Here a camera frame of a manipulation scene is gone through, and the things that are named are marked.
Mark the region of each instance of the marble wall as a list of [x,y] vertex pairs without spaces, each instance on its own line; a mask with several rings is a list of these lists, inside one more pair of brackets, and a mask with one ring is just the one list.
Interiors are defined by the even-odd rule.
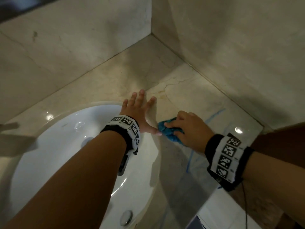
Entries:
[[59,0],[0,25],[0,123],[151,33],[151,0]]
[[152,0],[152,33],[267,128],[305,121],[305,0]]

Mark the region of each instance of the sink basin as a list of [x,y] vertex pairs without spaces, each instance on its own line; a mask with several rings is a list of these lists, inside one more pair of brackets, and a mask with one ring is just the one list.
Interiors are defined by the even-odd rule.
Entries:
[[[87,142],[97,136],[121,106],[105,104],[85,108],[61,119],[29,148],[13,175],[9,218],[13,217],[37,193],[48,179]],[[117,176],[105,217],[100,228],[123,228],[120,217],[126,210],[133,213],[132,225],[139,220],[154,191],[151,177],[158,177],[158,146],[153,135],[144,133],[137,155],[131,154],[125,172]]]

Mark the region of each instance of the stain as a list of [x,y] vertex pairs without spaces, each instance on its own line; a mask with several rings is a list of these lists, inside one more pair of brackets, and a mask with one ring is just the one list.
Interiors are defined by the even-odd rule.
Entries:
[[38,37],[38,33],[34,30],[33,31],[33,36],[32,36],[33,42],[35,42],[37,37]]

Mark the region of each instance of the hand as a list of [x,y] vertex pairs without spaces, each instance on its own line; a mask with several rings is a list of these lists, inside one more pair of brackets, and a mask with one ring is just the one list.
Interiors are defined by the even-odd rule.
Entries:
[[193,150],[204,153],[209,139],[214,136],[213,131],[196,114],[179,111],[177,119],[164,123],[167,128],[181,128],[184,131],[174,132],[181,142]]
[[146,112],[150,109],[151,106],[154,105],[156,101],[156,97],[152,97],[143,107],[143,99],[144,99],[144,94],[145,91],[143,89],[140,90],[140,94],[138,99],[137,98],[137,93],[134,92],[132,93],[132,97],[128,101],[127,99],[124,100],[122,109],[120,112],[120,115],[128,115],[135,119],[140,127],[140,132],[149,132],[151,134],[157,134],[157,135],[162,135],[161,132],[158,131],[158,129],[150,126],[145,119],[145,114]]

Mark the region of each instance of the beige marble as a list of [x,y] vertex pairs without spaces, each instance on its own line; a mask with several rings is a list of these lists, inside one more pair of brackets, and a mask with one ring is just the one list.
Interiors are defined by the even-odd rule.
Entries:
[[305,121],[305,0],[152,0],[152,33],[271,129]]
[[[207,120],[215,132],[233,133],[249,144],[262,130],[257,121],[150,35],[7,122],[0,134],[5,156],[0,159],[0,190],[6,190],[18,154],[53,123],[100,101],[122,101],[141,88],[147,90],[147,98],[157,97],[149,113],[154,123],[185,110]],[[243,134],[237,134],[235,127]],[[217,183],[208,175],[204,157],[193,154],[190,159],[189,148],[163,136],[159,143],[159,182],[136,228],[185,228]]]
[[59,0],[0,25],[0,123],[151,32],[151,0]]

